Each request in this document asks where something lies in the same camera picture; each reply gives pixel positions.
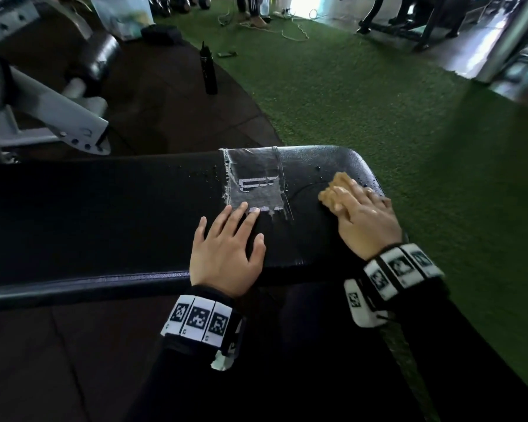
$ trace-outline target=black padded bench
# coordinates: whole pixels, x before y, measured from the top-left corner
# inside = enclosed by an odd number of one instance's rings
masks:
[[[258,284],[352,277],[360,261],[317,194],[337,171],[381,192],[364,160],[334,146],[227,151],[0,165],[0,308],[179,294],[199,218],[235,192],[285,203],[254,228],[268,248]]]

